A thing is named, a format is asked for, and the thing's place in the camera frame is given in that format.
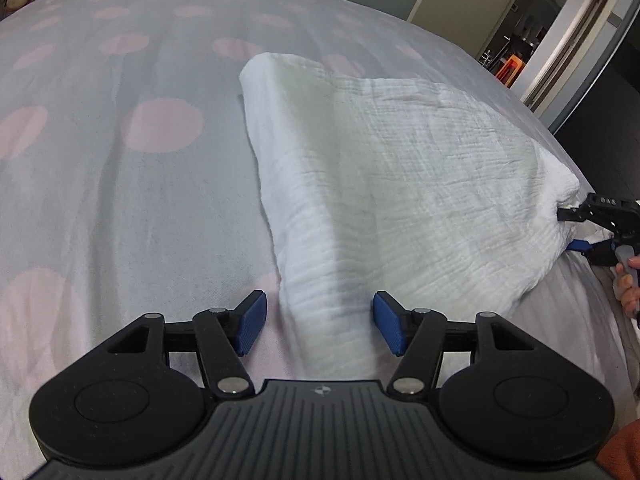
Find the dark floor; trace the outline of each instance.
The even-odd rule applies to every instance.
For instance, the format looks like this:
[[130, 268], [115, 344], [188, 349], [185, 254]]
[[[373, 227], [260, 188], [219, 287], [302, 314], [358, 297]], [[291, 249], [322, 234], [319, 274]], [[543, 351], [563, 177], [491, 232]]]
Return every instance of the dark floor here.
[[556, 134], [597, 193], [640, 198], [640, 52], [624, 43]]

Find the bed sheet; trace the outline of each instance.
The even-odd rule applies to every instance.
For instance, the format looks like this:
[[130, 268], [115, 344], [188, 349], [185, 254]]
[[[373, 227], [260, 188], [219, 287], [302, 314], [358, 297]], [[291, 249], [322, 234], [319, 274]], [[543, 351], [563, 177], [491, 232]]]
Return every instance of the bed sheet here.
[[[37, 387], [144, 312], [190, 319], [262, 288], [270, 316], [246, 364], [258, 386], [291, 377], [238, 80], [260, 52], [463, 89], [589, 190], [542, 124], [461, 49], [342, 0], [37, 0], [0, 23], [0, 47], [4, 480], [42, 461], [27, 418]], [[579, 256], [563, 255], [510, 316], [602, 380], [619, 422], [635, 415], [616, 321]]]

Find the white cloth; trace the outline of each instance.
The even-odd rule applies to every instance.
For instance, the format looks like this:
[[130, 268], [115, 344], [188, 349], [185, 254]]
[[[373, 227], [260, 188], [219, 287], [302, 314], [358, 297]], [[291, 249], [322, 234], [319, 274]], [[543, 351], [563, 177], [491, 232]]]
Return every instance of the white cloth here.
[[465, 92], [287, 54], [240, 79], [299, 375], [380, 375], [377, 290], [449, 319], [505, 313], [566, 247], [556, 208], [578, 179]]

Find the ridged gray surface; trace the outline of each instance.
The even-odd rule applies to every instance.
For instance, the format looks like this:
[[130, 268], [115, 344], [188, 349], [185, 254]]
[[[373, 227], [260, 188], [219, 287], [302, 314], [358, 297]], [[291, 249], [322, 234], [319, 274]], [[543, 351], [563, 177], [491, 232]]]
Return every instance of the ridged gray surface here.
[[587, 463], [515, 472], [457, 448], [427, 407], [386, 397], [376, 382], [270, 381], [259, 396], [226, 402], [182, 449], [123, 471], [49, 463], [33, 480], [515, 480], [609, 478]]

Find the polka dot bed sheet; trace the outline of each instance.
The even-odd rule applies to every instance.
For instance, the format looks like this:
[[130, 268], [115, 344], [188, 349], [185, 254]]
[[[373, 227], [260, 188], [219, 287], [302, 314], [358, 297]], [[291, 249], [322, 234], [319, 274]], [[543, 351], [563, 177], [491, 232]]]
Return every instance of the polka dot bed sheet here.
[[[245, 364], [258, 386], [295, 377], [238, 79], [261, 52], [463, 89], [588, 190], [478, 63], [376, 10], [342, 0], [37, 0], [0, 23], [4, 480], [42, 462], [27, 418], [34, 391], [142, 313], [191, 319], [261, 288], [270, 315]], [[511, 317], [604, 381], [619, 406], [633, 402], [616, 323], [578, 256], [563, 256]], [[192, 361], [177, 365], [195, 374]]]

